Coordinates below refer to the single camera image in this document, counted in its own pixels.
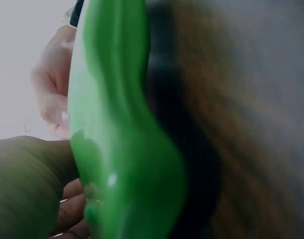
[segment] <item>green toy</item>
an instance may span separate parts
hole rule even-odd
[[[68,103],[92,239],[165,239],[187,199],[184,160],[144,96],[148,55],[145,0],[84,2]]]

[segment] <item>dark fabric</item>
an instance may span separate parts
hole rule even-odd
[[[84,0],[77,0],[77,4],[71,15],[70,25],[77,27],[79,23],[79,18],[82,10]]]

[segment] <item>white background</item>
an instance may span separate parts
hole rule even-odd
[[[36,110],[28,73],[75,0],[0,0],[0,138],[52,137]]]

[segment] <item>fingernail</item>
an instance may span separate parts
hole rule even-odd
[[[66,123],[69,121],[69,115],[67,112],[65,112],[65,111],[61,112],[61,121],[62,121],[62,123]]]

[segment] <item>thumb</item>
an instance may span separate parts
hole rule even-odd
[[[40,114],[49,124],[68,126],[68,98],[59,94],[48,94],[39,106]]]

